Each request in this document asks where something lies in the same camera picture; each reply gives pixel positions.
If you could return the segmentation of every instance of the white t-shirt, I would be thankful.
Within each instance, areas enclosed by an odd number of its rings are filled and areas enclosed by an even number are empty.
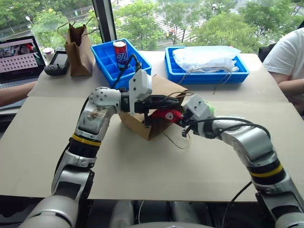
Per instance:
[[[282,37],[263,65],[270,72],[290,75],[289,80],[304,78],[304,28]]]

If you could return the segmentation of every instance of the white plastic bag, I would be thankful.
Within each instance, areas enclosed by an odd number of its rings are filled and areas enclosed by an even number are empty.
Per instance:
[[[241,51],[228,46],[199,46],[173,51],[175,62],[187,72],[238,71],[234,59]]]

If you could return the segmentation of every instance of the blue plastic tray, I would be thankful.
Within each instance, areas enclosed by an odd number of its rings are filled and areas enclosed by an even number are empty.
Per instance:
[[[186,71],[180,68],[179,65],[176,64],[172,51],[178,48],[184,47],[167,47],[166,55],[165,55],[165,65],[167,69],[168,79],[173,82],[180,82],[184,77]],[[239,68],[238,72],[233,72],[230,79],[226,83],[241,83],[245,80],[245,78],[249,75],[250,71],[244,65],[239,56],[236,56],[233,60],[236,60],[235,66]],[[214,72],[214,73],[191,73],[186,76],[181,84],[214,84],[218,83],[226,76],[226,72]]]
[[[151,65],[147,62],[147,60],[136,50],[136,48],[127,40],[126,41],[128,46],[128,56],[131,54],[135,54],[137,60],[142,63],[142,69],[147,72],[147,74],[151,74]],[[91,47],[92,52],[95,56],[96,63],[99,69],[103,72],[105,78],[109,82],[110,86],[112,86],[117,79],[120,70],[117,67],[116,57],[115,57],[115,50],[113,47],[113,41],[94,45]],[[129,89],[129,80],[135,74],[135,60],[132,58],[129,68],[126,69],[120,78],[119,82],[116,84],[115,88],[125,87]]]

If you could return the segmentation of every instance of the laptop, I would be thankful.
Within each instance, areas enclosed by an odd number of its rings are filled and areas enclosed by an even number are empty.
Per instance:
[[[44,67],[34,36],[0,42],[0,89],[37,81]],[[0,107],[0,110],[20,107],[24,101]]]

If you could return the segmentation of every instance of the laptop keyboard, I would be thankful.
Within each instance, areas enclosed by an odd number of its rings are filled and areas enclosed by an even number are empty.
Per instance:
[[[2,83],[2,84],[0,84],[0,88],[2,89],[2,88],[7,88],[7,87],[20,86],[20,85],[34,82],[34,81],[37,81],[37,78],[30,78],[30,79],[15,81],[15,82]]]

